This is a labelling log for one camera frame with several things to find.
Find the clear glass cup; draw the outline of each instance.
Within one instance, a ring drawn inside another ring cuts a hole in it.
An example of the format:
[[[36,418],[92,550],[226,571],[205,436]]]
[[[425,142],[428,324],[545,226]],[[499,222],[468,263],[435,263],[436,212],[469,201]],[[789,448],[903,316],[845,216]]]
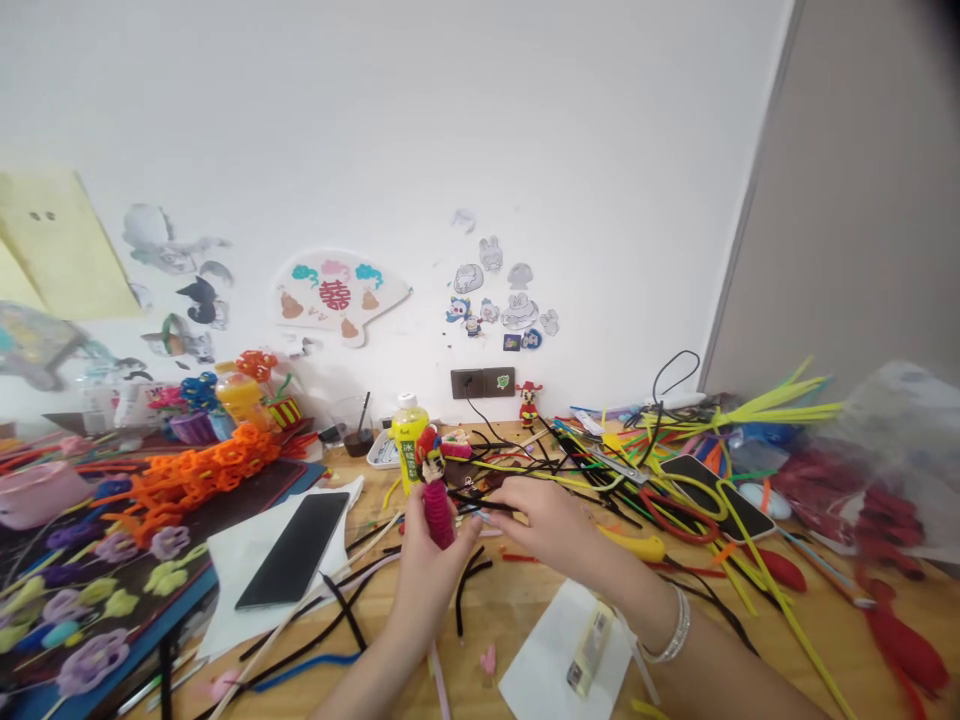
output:
[[[363,412],[362,397],[344,398],[334,403],[330,409],[330,415],[333,416],[333,424],[340,434],[340,441],[347,449],[347,455],[350,457],[366,457],[373,447],[373,418],[371,408],[367,406],[367,412]],[[360,424],[360,416],[363,415],[363,424]]]

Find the smartphone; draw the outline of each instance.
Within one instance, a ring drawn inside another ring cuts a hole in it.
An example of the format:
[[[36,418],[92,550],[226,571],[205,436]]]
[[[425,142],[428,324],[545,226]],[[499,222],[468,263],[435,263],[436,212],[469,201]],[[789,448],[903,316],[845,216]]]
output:
[[[663,469],[663,472],[670,475],[683,475],[684,477],[693,478],[715,491],[718,495],[723,493],[724,497],[726,497],[730,504],[736,509],[737,515],[740,516],[740,520],[743,521],[743,526],[747,529],[752,540],[759,540],[777,529],[773,520],[758,508],[754,507],[743,495],[735,490],[730,490],[728,487],[718,487],[717,482],[720,478],[709,470],[706,465],[693,457],[693,455],[681,455],[672,458],[660,463],[660,467]],[[680,492],[690,498],[694,504],[709,512],[719,512],[720,508],[717,507],[717,503],[699,488],[687,483],[676,483],[676,487]],[[740,532],[740,526],[737,525],[736,520],[734,520],[732,516],[728,515],[726,520],[717,523],[717,525],[720,526],[721,532],[731,541],[738,544],[746,542],[743,533]]]
[[[249,610],[299,602],[320,567],[349,500],[350,493],[305,497],[234,608]]]

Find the red chinese character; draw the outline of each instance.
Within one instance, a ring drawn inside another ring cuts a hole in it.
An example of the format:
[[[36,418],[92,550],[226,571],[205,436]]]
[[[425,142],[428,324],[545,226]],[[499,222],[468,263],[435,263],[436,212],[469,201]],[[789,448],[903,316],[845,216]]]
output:
[[[350,306],[350,288],[340,280],[320,285],[320,299],[331,310],[346,310]]]

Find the silver bracelet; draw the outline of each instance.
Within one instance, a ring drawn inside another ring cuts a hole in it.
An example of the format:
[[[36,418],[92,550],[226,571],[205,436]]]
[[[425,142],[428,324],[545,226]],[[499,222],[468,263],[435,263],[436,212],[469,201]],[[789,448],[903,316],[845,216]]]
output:
[[[659,655],[652,655],[645,646],[640,646],[647,662],[654,665],[673,660],[683,649],[683,644],[687,641],[687,635],[690,634],[690,601],[687,600],[687,596],[683,594],[680,588],[674,586],[674,590],[677,591],[677,597],[680,598],[680,619],[677,621],[677,629],[673,631],[673,637],[670,638],[667,648]]]

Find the yellow paper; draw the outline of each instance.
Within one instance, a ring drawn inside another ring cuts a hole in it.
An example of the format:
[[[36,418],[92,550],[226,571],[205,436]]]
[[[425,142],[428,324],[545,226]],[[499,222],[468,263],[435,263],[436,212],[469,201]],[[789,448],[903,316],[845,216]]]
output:
[[[54,317],[140,315],[113,246],[72,171],[0,173],[0,237],[42,309]],[[6,279],[5,271],[0,277]]]
[[[0,237],[0,300],[12,300],[37,310],[47,309],[3,237]]]

